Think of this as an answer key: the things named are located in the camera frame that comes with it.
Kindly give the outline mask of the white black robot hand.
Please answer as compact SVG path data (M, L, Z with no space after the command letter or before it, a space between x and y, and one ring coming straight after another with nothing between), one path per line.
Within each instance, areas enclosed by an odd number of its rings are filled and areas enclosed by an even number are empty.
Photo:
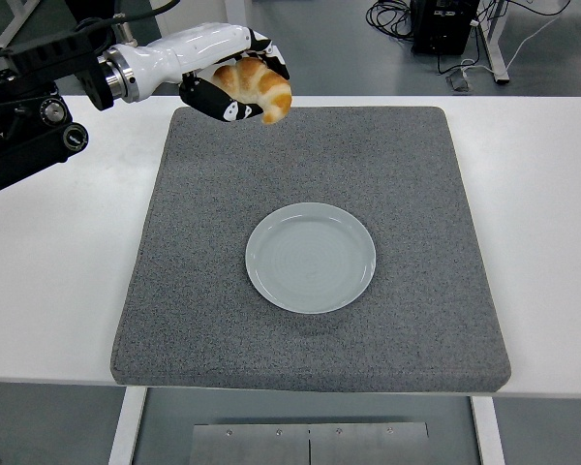
M245 26L206 23L148 46L113 46L105 59L118 79L116 96L128 103L174 83L189 107L223 122L259 115L263 124L275 124L291 109L281 52Z

